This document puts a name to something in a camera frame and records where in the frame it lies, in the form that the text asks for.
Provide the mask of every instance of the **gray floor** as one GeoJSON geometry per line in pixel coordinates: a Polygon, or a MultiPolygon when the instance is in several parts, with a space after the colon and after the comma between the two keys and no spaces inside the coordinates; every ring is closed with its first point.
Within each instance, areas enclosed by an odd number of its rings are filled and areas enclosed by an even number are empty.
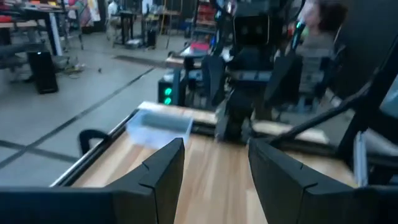
{"type": "MultiPolygon", "coordinates": [[[[104,34],[84,35],[84,50],[76,40],[68,55],[86,69],[77,79],[58,76],[60,91],[38,95],[33,84],[10,84],[0,78],[0,186],[48,186],[80,156],[77,134],[88,128],[110,131],[142,101],[156,101],[157,80],[165,69],[116,60],[127,55],[164,61],[170,50],[181,50],[185,40],[159,37],[156,50],[111,47],[104,34]]],[[[319,112],[328,109],[322,106],[319,112]]],[[[308,115],[287,114],[292,124],[308,115]]],[[[323,124],[338,143],[348,120],[344,116],[323,124]]]]}

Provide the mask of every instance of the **wooden table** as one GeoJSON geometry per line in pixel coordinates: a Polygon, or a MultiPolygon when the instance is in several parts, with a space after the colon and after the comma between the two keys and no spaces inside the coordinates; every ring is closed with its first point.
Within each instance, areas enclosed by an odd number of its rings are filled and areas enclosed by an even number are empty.
{"type": "MultiPolygon", "coordinates": [[[[143,102],[139,108],[194,117],[215,123],[206,111],[143,102]]],[[[264,122],[257,130],[281,133],[288,125],[264,122]]],[[[327,142],[324,133],[309,130],[299,138],[327,142]]],[[[135,145],[127,133],[120,137],[73,184],[73,187],[103,187],[137,167],[155,150],[135,145]]],[[[355,187],[353,176],[340,161],[297,152],[288,155],[340,182],[355,187]]],[[[192,134],[185,147],[183,182],[175,223],[267,223],[251,177],[245,146],[216,142],[192,134]]]]}
{"type": "MultiPolygon", "coordinates": [[[[184,59],[183,58],[175,58],[175,57],[168,57],[166,59],[166,66],[171,68],[183,68],[184,66],[184,59]]],[[[195,62],[195,67],[200,68],[201,62],[195,62]]]]}
{"type": "MultiPolygon", "coordinates": [[[[17,27],[35,27],[37,23],[35,21],[26,21],[26,22],[16,22],[15,25],[17,27]]],[[[0,29],[2,28],[13,28],[13,22],[0,22],[0,29]]]]}
{"type": "MultiPolygon", "coordinates": [[[[42,4],[42,3],[30,3],[30,2],[27,2],[27,3],[25,3],[25,5],[26,6],[36,6],[37,8],[42,8],[42,9],[62,9],[62,6],[54,6],[54,5],[51,5],[51,4],[42,4]]],[[[77,6],[65,6],[65,9],[67,10],[67,11],[70,11],[70,10],[78,10],[79,9],[79,7],[77,7],[77,6]]]]}

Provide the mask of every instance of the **black equipment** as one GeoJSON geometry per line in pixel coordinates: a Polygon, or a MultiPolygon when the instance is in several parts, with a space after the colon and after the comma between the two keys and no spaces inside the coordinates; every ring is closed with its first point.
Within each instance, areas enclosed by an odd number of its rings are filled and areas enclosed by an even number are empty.
{"type": "Polygon", "coordinates": [[[249,161],[269,224],[398,222],[397,187],[354,189],[260,140],[250,141],[249,161]]]}
{"type": "Polygon", "coordinates": [[[147,31],[147,47],[156,47],[156,30],[150,29],[147,31]]]}
{"type": "Polygon", "coordinates": [[[174,139],[101,189],[0,188],[3,223],[173,224],[185,149],[174,139]]]}
{"type": "Polygon", "coordinates": [[[291,52],[284,58],[275,60],[274,71],[267,84],[264,101],[269,105],[280,105],[297,100],[300,74],[303,66],[302,57],[291,52]]]}
{"type": "Polygon", "coordinates": [[[185,85],[186,79],[180,78],[179,70],[166,74],[157,82],[157,101],[165,105],[184,105],[185,85]]]}
{"type": "Polygon", "coordinates": [[[55,77],[55,69],[50,52],[28,52],[27,58],[30,69],[32,70],[37,91],[40,94],[57,92],[57,78],[55,77]]]}

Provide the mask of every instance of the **green light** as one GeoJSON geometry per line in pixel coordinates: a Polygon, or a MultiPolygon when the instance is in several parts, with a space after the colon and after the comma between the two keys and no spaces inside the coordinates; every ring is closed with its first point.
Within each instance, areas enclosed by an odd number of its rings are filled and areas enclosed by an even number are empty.
{"type": "Polygon", "coordinates": [[[167,98],[164,100],[164,104],[166,104],[166,105],[171,104],[171,102],[172,102],[172,99],[171,99],[170,97],[167,97],[167,98]]]}
{"type": "Polygon", "coordinates": [[[166,96],[169,96],[170,94],[172,94],[172,89],[171,89],[171,88],[165,89],[164,94],[165,94],[166,96]]]}

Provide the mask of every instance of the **workbench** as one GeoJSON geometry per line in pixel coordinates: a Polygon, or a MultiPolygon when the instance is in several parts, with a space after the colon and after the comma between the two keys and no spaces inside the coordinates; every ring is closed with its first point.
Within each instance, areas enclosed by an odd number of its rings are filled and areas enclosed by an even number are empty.
{"type": "MultiPolygon", "coordinates": [[[[51,49],[54,55],[57,56],[62,56],[62,47],[60,43],[60,37],[58,33],[58,26],[57,26],[57,21],[55,18],[55,14],[63,14],[64,11],[60,6],[52,6],[49,4],[31,4],[31,3],[26,3],[25,7],[23,7],[25,10],[25,13],[27,14],[27,17],[29,19],[43,19],[45,22],[46,30],[49,35],[49,40],[50,40],[50,45],[51,49]]],[[[80,18],[79,18],[79,13],[78,13],[78,8],[76,6],[68,6],[65,8],[66,11],[71,11],[74,10],[76,13],[76,20],[78,22],[78,38],[80,41],[80,48],[83,50],[83,39],[81,36],[81,27],[80,27],[80,18]]],[[[68,37],[65,34],[65,40],[67,41],[68,44],[68,37]]]]}
{"type": "Polygon", "coordinates": [[[0,29],[3,28],[14,28],[14,27],[35,27],[37,23],[35,21],[26,22],[0,22],[0,29]]]}
{"type": "MultiPolygon", "coordinates": [[[[149,102],[143,102],[138,109],[194,119],[192,134],[185,144],[183,182],[175,223],[267,223],[252,181],[248,148],[244,144],[217,142],[195,130],[195,123],[214,125],[214,113],[149,102]]],[[[104,187],[153,154],[155,150],[134,144],[125,132],[125,124],[133,115],[110,132],[110,141],[90,149],[52,186],[104,187]]],[[[273,135],[290,128],[268,121],[254,125],[256,131],[273,135]]],[[[315,144],[328,143],[323,131],[316,129],[309,129],[297,138],[315,144]]],[[[351,171],[343,162],[284,150],[312,169],[356,187],[351,171]]]]}

